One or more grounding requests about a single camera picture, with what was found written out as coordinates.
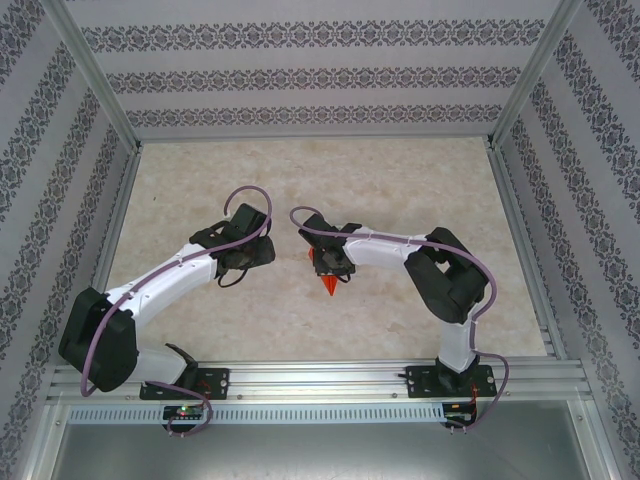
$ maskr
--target beige surface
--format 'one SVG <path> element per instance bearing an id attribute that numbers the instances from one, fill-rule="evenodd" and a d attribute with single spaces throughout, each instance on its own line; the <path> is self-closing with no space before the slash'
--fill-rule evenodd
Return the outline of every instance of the beige surface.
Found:
<path id="1" fill-rule="evenodd" d="M 131 196 L 109 286 L 174 254 L 222 219 L 237 186 L 257 184 L 274 202 L 276 261 L 238 286 L 202 286 L 143 332 L 199 360 L 435 357 L 439 322 L 406 273 L 360 267 L 329 297 L 289 210 L 319 208 L 333 224 L 426 234 L 451 229 L 495 274 L 498 301 L 477 344 L 544 355 L 535 315 L 481 139 L 300 140 L 148 145 Z M 258 207 L 250 192 L 238 197 Z"/>

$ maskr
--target metal base plate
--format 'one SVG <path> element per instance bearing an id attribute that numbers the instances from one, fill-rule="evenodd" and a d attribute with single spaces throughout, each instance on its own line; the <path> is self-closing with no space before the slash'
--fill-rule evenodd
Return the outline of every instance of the metal base plate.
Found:
<path id="1" fill-rule="evenodd" d="M 209 400 L 226 400 L 229 390 L 228 368 L 198 368 L 196 386 L 193 391 Z M 143 384 L 140 387 L 140 400 L 193 400 L 191 395 L 185 395 L 173 390 Z"/>
<path id="2" fill-rule="evenodd" d="M 409 398 L 472 397 L 472 386 L 478 389 L 477 397 L 495 397 L 497 393 L 493 369 L 478 365 L 469 382 L 457 392 L 449 392 L 438 380 L 435 365 L 410 365 L 405 368 Z"/>

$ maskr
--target black joint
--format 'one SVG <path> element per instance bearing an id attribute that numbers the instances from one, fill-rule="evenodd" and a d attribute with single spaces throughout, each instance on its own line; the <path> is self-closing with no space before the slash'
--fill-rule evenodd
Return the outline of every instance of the black joint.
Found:
<path id="1" fill-rule="evenodd" d="M 341 230 L 338 230 L 317 213 L 311 215 L 303 225 L 307 228 L 330 233 L 353 233 L 362 227 L 357 223 L 347 223 Z M 298 230 L 298 233 L 313 248 L 313 267 L 317 275 L 348 277 L 356 272 L 356 266 L 351 263 L 344 252 L 346 238 L 317 235 L 302 228 Z"/>
<path id="2" fill-rule="evenodd" d="M 187 366 L 182 372 L 182 375 L 180 375 L 180 378 L 176 380 L 176 383 L 174 383 L 174 385 L 176 385 L 177 387 L 186 388 L 187 390 L 193 390 L 197 383 L 198 362 L 196 362 L 191 355 L 182 350 L 180 347 L 176 347 L 172 343 L 167 343 L 166 346 L 176 352 L 182 358 L 184 358 L 184 361 L 187 363 Z"/>
<path id="3" fill-rule="evenodd" d="M 79 372 L 98 325 L 113 306 L 107 295 L 93 288 L 81 292 L 73 304 L 58 353 Z M 138 363 L 136 327 L 130 310 L 117 310 L 100 337 L 89 370 L 89 381 L 110 392 L 122 385 Z"/>
<path id="4" fill-rule="evenodd" d="M 427 240 L 469 253 L 446 228 L 436 228 Z M 444 263 L 448 268 L 443 272 L 438 265 Z M 463 324 L 471 308 L 483 299 L 489 283 L 474 263 L 435 247 L 421 247 L 404 265 L 427 308 L 447 323 Z"/>
<path id="5" fill-rule="evenodd" d="M 242 240 L 264 224 L 267 216 L 246 203 L 238 207 L 231 220 L 218 222 L 215 225 L 194 233 L 189 242 L 210 249 L 222 247 L 232 242 Z M 250 268 L 267 265 L 276 258 L 273 242 L 268 233 L 255 237 L 238 247 L 211 253 L 211 257 L 218 260 L 216 277 L 224 276 L 229 270 L 248 270 Z"/>

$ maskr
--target robotic arm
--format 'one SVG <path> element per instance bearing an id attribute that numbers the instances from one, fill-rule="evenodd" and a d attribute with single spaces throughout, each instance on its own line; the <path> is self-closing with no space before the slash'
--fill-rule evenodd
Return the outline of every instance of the robotic arm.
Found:
<path id="1" fill-rule="evenodd" d="M 441 386 L 454 395 L 467 384 L 479 361 L 471 348 L 471 316 L 489 283 L 475 264 L 455 253 L 412 245 L 407 237 L 380 234 L 360 224 L 348 223 L 338 229 L 318 214 L 313 214 L 303 225 L 313 230 L 359 237 L 339 238 L 300 229 L 298 233 L 311 245 L 313 265 L 320 276 L 333 275 L 347 282 L 359 265 L 407 272 L 427 308 L 443 321 L 442 343 L 436 360 Z M 396 237 L 401 242 L 372 236 Z M 469 253 L 453 233 L 441 227 L 429 235 L 409 239 L 427 240 Z M 446 269 L 439 268 L 445 264 Z"/>
<path id="2" fill-rule="evenodd" d="M 249 269 L 273 262 L 275 251 L 268 229 L 266 235 L 236 248 L 194 255 L 248 237 L 265 219 L 264 213 L 242 204 L 230 221 L 196 232 L 173 257 L 140 278 L 104 294 L 93 288 L 84 290 L 71 310 L 58 349 L 60 355 L 82 371 L 98 325 L 113 304 L 128 295 L 106 324 L 93 355 L 89 380 L 103 392 L 114 390 L 125 381 L 155 381 L 193 390 L 198 378 L 197 362 L 175 345 L 143 346 L 139 333 L 159 312 L 194 288 L 214 279 L 221 287 L 231 286 Z M 176 260 L 180 261 L 177 268 L 163 271 Z M 229 270 L 242 271 L 241 277 L 222 285 Z M 150 281 L 130 293 L 134 285 L 150 276 Z"/>

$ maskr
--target wall panel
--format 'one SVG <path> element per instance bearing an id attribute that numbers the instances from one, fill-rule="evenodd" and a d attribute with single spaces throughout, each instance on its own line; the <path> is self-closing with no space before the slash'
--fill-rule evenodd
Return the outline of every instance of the wall panel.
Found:
<path id="1" fill-rule="evenodd" d="M 132 152 L 42 6 L 5 1 L 0 17 L 0 479 L 8 479 L 71 301 L 95 274 Z"/>
<path id="2" fill-rule="evenodd" d="M 143 140 L 488 134 L 556 4 L 67 2 Z"/>
<path id="3" fill-rule="evenodd" d="M 585 362 L 625 478 L 640 478 L 635 9 L 580 7 L 501 145 L 564 342 Z"/>

